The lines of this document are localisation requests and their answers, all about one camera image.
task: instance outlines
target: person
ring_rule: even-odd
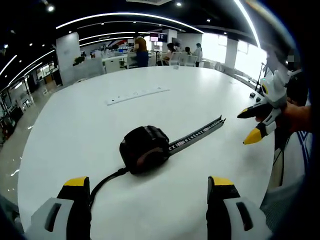
[[[168,43],[166,46],[168,48],[168,53],[164,56],[162,60],[159,60],[157,62],[158,66],[169,66],[169,60],[171,59],[172,53],[176,51],[175,45],[172,42]]]
[[[190,52],[190,47],[186,46],[184,50],[185,50],[186,54],[192,55]]]
[[[198,57],[195,62],[195,66],[198,68],[199,64],[202,62],[202,47],[201,47],[200,43],[196,44],[196,50],[194,51],[194,53],[192,55]]]
[[[147,50],[147,42],[138,33],[135,34],[133,51],[136,52],[138,68],[148,67],[149,54]]]
[[[274,148],[274,172],[270,187],[290,186],[305,176],[310,163],[313,141],[312,106],[298,105],[297,101],[287,98],[282,115],[276,119],[277,129]],[[256,117],[262,122],[265,116]]]

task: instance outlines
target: screen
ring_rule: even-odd
[[[168,35],[164,33],[157,33],[157,32],[151,32],[150,33],[150,41],[151,42],[163,42],[167,43],[168,42]]]
[[[157,36],[150,36],[150,42],[158,42]]]

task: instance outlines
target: power strip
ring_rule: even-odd
[[[116,97],[113,97],[113,98],[109,98],[105,102],[109,106],[109,105],[113,105],[113,104],[117,104],[117,103],[120,103],[120,102],[124,102],[124,101],[130,100],[130,99],[136,99],[136,98],[140,98],[140,97],[143,97],[143,96],[146,96],[146,95],[157,94],[157,93],[161,93],[161,92],[165,92],[165,91],[170,91],[170,89],[159,86],[157,88],[135,91],[135,92],[129,93],[127,95],[116,96]]]

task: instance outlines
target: human hand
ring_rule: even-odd
[[[276,118],[276,126],[288,129],[289,132],[312,131],[311,106],[296,106],[287,101],[281,109],[282,115]],[[266,116],[257,116],[255,120],[262,122]]]

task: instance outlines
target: black tape measure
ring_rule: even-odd
[[[172,143],[169,143],[167,135],[155,126],[140,126],[132,130],[124,137],[119,147],[125,168],[121,168],[106,177],[92,190],[90,208],[99,189],[109,180],[127,172],[133,175],[141,174],[162,165],[173,154],[180,152],[220,128],[225,120],[220,116],[197,131]]]

